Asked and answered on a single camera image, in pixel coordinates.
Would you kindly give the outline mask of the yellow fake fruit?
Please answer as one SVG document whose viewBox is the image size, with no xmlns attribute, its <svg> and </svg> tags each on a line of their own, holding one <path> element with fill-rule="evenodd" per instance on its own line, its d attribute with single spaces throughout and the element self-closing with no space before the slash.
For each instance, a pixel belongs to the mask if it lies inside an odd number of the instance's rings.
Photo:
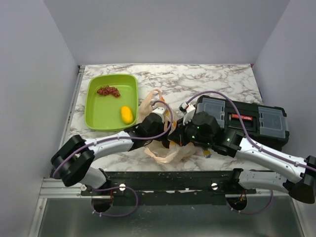
<svg viewBox="0 0 316 237">
<path fill-rule="evenodd" d="M 132 124 L 134 121 L 132 110 L 128 106 L 122 106 L 121 110 L 121 119 L 125 124 Z"/>
</svg>

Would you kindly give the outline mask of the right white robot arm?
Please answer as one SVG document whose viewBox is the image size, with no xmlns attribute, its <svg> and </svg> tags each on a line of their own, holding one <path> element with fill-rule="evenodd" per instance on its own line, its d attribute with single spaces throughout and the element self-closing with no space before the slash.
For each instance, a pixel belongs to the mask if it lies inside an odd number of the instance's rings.
<svg viewBox="0 0 316 237">
<path fill-rule="evenodd" d="M 177 121 L 168 139 L 180 146 L 193 143 L 210 147 L 223 156 L 244 159 L 268 168 L 263 174 L 242 171 L 227 181 L 234 194 L 243 189 L 267 189 L 289 194 L 293 199 L 313 204 L 316 200 L 316 158 L 295 157 L 246 137 L 244 132 L 221 128 L 215 117 L 199 112 L 188 123 Z"/>
</svg>

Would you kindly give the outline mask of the red fake grape bunch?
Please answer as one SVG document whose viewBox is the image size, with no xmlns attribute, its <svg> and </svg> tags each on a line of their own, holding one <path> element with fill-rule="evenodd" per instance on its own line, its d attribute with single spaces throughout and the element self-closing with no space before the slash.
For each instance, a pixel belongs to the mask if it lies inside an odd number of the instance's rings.
<svg viewBox="0 0 316 237">
<path fill-rule="evenodd" d="M 120 92 L 116 87 L 106 85 L 104 87 L 100 87 L 97 90 L 97 94 L 102 96 L 112 95 L 114 97 L 120 97 Z"/>
</svg>

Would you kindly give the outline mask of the orange printed plastic bag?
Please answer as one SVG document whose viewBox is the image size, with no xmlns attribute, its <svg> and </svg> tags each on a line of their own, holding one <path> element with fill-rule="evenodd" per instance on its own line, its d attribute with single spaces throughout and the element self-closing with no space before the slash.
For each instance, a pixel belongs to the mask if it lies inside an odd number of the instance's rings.
<svg viewBox="0 0 316 237">
<path fill-rule="evenodd" d="M 150 112 L 153 111 L 152 103 L 156 100 L 164 101 L 159 89 L 154 89 L 141 102 L 138 109 L 137 122 L 142 122 Z M 185 146 L 179 146 L 172 141 L 167 141 L 166 145 L 159 141 L 152 141 L 144 149 L 144 153 L 153 158 L 157 163 L 179 163 L 182 160 L 189 159 L 196 152 L 192 143 Z"/>
</svg>

